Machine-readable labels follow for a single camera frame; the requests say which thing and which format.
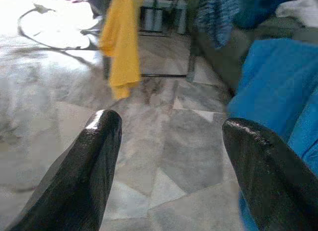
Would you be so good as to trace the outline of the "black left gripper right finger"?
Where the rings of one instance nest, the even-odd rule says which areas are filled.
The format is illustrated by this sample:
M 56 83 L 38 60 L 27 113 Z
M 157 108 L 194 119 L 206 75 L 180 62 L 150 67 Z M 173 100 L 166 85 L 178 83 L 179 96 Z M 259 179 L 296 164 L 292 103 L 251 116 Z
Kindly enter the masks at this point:
M 223 124 L 226 151 L 260 231 L 316 231 L 318 178 L 270 129 L 243 118 Z

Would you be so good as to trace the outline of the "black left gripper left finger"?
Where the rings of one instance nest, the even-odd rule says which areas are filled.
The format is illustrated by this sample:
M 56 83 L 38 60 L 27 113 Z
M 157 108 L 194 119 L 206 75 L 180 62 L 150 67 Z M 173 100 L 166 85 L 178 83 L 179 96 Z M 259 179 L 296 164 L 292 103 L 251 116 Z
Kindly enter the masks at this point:
M 99 110 L 53 162 L 9 231 L 97 231 L 121 145 L 122 119 Z

